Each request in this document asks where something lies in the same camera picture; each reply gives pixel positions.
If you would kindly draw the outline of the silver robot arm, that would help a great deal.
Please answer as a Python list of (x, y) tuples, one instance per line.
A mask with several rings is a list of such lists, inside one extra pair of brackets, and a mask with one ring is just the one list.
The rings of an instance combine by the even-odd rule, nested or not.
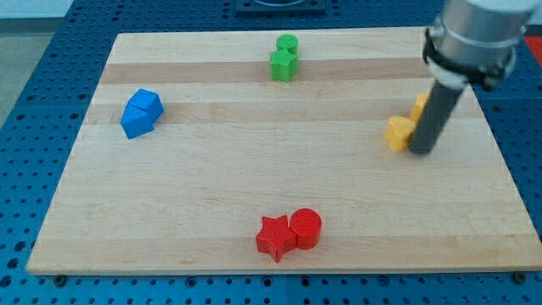
[(513, 71), (516, 46), (540, 0), (448, 0), (425, 30), (423, 61), (434, 84), (408, 143), (432, 152), (468, 84), (495, 89)]

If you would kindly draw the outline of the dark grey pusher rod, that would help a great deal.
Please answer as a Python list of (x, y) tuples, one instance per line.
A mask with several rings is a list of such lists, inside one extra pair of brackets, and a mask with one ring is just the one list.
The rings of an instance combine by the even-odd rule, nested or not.
[(465, 86), (452, 88), (436, 80), (408, 143), (411, 153), (430, 154), (450, 118)]

